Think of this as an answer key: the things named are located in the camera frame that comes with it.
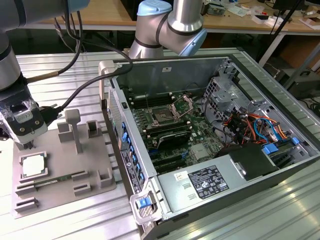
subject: motherboard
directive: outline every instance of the motherboard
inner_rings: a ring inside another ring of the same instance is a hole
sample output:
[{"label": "motherboard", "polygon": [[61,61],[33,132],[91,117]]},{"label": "motherboard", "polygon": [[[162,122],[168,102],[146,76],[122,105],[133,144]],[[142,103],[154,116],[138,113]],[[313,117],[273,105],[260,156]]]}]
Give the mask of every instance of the motherboard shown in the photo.
[{"label": "motherboard", "polygon": [[224,147],[200,107],[187,93],[142,97],[131,106],[159,174],[210,160]]}]

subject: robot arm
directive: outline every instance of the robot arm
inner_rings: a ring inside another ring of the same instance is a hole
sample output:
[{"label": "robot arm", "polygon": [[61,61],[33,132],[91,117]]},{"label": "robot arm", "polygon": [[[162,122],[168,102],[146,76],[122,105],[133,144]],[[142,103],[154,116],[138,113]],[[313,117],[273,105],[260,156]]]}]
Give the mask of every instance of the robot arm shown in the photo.
[{"label": "robot arm", "polygon": [[201,16],[202,0],[174,0],[172,6],[161,0],[140,3],[132,59],[163,56],[163,47],[179,56],[194,55],[204,42],[207,31]]},{"label": "robot arm", "polygon": [[[85,8],[90,0],[65,1],[71,13]],[[63,15],[65,1],[0,1],[0,140],[12,138],[27,144],[45,133],[52,122],[52,117],[48,117],[48,110],[52,108],[39,108],[31,97],[6,31]],[[57,112],[54,114],[53,119],[58,116]]]}]

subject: workbench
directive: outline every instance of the workbench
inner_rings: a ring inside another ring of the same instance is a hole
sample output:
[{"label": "workbench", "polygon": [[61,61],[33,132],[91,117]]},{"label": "workbench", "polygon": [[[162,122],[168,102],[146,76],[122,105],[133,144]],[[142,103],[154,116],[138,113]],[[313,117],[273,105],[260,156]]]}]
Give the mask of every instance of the workbench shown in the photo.
[{"label": "workbench", "polygon": [[[275,10],[264,3],[252,0],[246,5],[263,6],[268,15],[273,16]],[[135,31],[136,22],[129,17],[125,7],[120,0],[91,0],[89,6],[81,10],[81,17],[84,30],[100,31]],[[293,16],[293,21],[287,23],[282,32],[276,37],[272,45],[261,58],[259,64],[264,65],[285,35],[306,35],[320,36],[320,30],[313,30],[299,21],[301,17]],[[271,27],[265,24],[257,24],[251,20],[251,16],[237,16],[232,12],[226,11],[224,16],[204,16],[204,28],[209,33],[228,33],[228,34],[270,34]],[[28,25],[28,29],[54,29],[53,20],[47,19],[40,23]]]},{"label": "workbench", "polygon": [[[320,127],[312,121],[314,117],[306,116],[301,111],[303,106],[294,98],[284,97],[283,87],[271,81],[271,76],[263,69],[257,70],[249,55],[236,48],[202,49],[197,52],[198,55],[213,53],[234,55],[320,139]],[[172,56],[174,53],[165,51],[164,55]],[[32,77],[61,69],[72,58],[73,54],[28,55],[18,56],[18,62],[24,76]],[[30,92],[40,106],[61,105],[77,87],[98,75],[100,61],[119,58],[122,57],[114,52],[82,53],[69,71],[59,77],[30,84]],[[250,84],[243,85],[251,96],[259,96],[260,93]],[[106,93],[109,86],[110,82],[106,80]],[[0,142],[1,240],[140,239],[99,102],[99,84],[94,83],[84,89],[68,109],[79,109],[82,123],[97,120],[102,126],[116,189],[13,219],[10,214],[13,142]],[[63,121],[63,117],[59,118],[49,129],[57,128],[57,123]],[[273,188],[208,215],[163,239],[320,239],[319,225],[320,161]]]}]

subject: aluminum profile table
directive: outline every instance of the aluminum profile table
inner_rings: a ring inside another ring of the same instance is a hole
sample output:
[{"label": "aluminum profile table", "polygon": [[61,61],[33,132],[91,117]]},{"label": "aluminum profile table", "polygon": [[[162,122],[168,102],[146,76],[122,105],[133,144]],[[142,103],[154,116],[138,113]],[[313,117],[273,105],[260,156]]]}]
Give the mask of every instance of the aluminum profile table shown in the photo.
[{"label": "aluminum profile table", "polygon": [[[263,69],[236,48],[200,50],[197,54],[233,54],[260,80],[318,139],[320,123],[293,97],[283,97],[284,90],[271,81]],[[166,51],[166,56],[173,53]],[[26,77],[64,67],[72,54],[20,56],[18,61]],[[96,77],[102,60],[121,58],[115,53],[84,53],[62,76],[30,84],[30,91],[40,105],[62,104],[81,84]],[[254,99],[261,98],[247,79],[240,84]],[[11,141],[0,142],[0,239],[140,239],[128,197],[122,182],[108,130],[99,105],[98,83],[83,90],[69,109],[78,108],[81,121],[98,120],[116,180],[116,189],[86,199],[51,208],[19,219],[10,215],[12,184]],[[109,81],[105,81],[105,92]],[[64,116],[49,128],[57,127]],[[170,233],[163,239],[320,239],[320,162],[309,166],[266,191]]]}]

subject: wooden table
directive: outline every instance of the wooden table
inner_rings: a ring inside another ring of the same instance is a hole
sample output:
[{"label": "wooden table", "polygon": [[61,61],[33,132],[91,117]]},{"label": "wooden table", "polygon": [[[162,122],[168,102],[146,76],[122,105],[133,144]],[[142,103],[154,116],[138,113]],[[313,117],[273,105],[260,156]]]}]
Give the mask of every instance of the wooden table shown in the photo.
[{"label": "wooden table", "polygon": [[[265,12],[270,16],[274,10],[264,3],[253,0],[246,5],[264,6]],[[136,22],[129,17],[125,7],[120,0],[91,0],[87,8],[81,11],[83,29],[85,30],[105,30],[105,31],[135,31]],[[293,21],[287,23],[282,32],[276,37],[261,61],[261,65],[269,59],[276,47],[285,35],[316,35],[320,36],[320,31],[315,31],[299,21],[300,17],[292,17]],[[271,27],[265,24],[257,24],[251,20],[251,16],[237,16],[229,11],[224,16],[204,16],[204,27],[209,33],[236,33],[236,34],[270,34]],[[40,23],[28,25],[28,29],[54,29],[53,20],[48,19]]]}]

